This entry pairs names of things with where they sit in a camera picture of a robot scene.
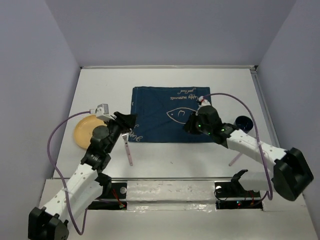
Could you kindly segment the blue fish placemat cloth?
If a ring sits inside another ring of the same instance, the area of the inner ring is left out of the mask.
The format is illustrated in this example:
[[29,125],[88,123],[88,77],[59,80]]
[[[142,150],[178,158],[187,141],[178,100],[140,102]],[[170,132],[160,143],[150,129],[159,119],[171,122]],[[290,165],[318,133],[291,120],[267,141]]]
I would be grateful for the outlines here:
[[208,86],[152,87],[132,89],[130,113],[137,115],[128,136],[132,143],[211,143],[204,134],[183,130],[192,112],[198,109],[198,97],[210,94]]

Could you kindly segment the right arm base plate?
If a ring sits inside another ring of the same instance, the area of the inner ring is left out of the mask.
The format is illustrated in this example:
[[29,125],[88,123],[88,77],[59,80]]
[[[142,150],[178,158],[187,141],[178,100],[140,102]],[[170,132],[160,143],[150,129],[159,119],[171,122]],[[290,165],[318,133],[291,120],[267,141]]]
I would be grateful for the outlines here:
[[262,197],[259,191],[245,190],[239,180],[248,172],[243,169],[236,173],[230,181],[214,183],[214,197],[217,210],[263,209]]

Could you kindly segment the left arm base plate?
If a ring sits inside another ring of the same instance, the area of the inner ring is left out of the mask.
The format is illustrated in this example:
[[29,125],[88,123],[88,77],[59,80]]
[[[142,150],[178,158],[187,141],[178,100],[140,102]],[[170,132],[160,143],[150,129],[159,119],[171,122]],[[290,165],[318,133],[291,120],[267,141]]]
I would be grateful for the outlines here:
[[89,210],[124,211],[127,209],[127,181],[112,181],[88,207]]

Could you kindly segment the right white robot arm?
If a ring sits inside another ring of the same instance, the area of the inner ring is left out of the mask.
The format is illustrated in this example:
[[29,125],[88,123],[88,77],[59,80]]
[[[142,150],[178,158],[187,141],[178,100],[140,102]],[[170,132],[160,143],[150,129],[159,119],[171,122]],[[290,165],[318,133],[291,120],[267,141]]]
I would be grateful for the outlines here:
[[235,125],[222,122],[217,110],[211,105],[200,106],[191,113],[183,129],[192,135],[207,135],[214,143],[263,165],[262,174],[250,174],[245,169],[233,176],[230,190],[235,196],[242,196],[248,190],[275,191],[293,202],[314,180],[299,149],[278,148],[252,137]]

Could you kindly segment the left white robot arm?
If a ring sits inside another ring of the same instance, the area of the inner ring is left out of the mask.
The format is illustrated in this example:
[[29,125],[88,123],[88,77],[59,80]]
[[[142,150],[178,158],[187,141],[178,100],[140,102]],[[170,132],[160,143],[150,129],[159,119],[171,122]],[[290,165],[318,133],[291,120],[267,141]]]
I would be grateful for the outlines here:
[[69,180],[61,178],[62,188],[42,208],[35,207],[28,216],[28,239],[66,240],[69,236],[68,224],[76,224],[76,219],[86,216],[88,206],[99,197],[110,194],[112,179],[103,173],[111,160],[111,152],[119,137],[135,127],[136,114],[113,116],[96,113],[103,121],[92,131],[90,144],[74,174]]

